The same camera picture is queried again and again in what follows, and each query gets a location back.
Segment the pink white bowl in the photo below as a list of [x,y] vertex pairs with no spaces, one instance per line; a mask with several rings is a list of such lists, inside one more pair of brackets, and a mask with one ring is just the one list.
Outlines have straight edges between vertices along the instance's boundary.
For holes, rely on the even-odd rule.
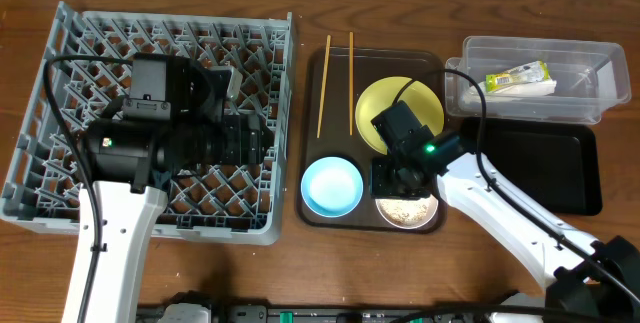
[[425,226],[435,217],[439,205],[434,196],[419,199],[377,198],[375,204],[383,219],[405,230]]

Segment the white napkin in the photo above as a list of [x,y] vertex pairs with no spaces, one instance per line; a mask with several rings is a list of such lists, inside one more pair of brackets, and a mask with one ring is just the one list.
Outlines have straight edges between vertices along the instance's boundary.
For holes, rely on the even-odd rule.
[[516,84],[498,85],[481,82],[480,88],[487,100],[515,100],[519,97],[537,97],[552,94],[556,89],[557,81],[548,79],[538,82],[526,82]]

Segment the green yellow snack wrapper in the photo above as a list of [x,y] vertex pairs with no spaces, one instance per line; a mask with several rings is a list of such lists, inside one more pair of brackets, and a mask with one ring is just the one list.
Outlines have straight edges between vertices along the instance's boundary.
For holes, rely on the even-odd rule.
[[542,61],[534,61],[501,73],[487,75],[485,79],[485,91],[493,93],[511,86],[538,83],[548,80],[549,78],[550,73],[547,65]]

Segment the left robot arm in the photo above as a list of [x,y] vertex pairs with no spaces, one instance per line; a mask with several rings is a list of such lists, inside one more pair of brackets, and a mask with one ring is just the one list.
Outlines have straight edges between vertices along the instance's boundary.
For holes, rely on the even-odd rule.
[[137,53],[128,94],[72,147],[83,179],[66,322],[132,322],[144,262],[171,180],[199,165],[256,165],[274,135],[256,114],[227,115],[242,82],[233,67]]

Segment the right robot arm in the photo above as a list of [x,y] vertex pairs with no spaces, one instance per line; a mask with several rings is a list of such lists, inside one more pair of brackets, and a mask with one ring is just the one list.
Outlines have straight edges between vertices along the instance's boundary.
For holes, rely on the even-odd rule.
[[639,318],[639,251],[565,223],[496,171],[455,132],[438,135],[397,101],[371,124],[387,148],[374,163],[372,195],[401,222],[446,203],[481,226],[533,276],[544,305],[588,318]]

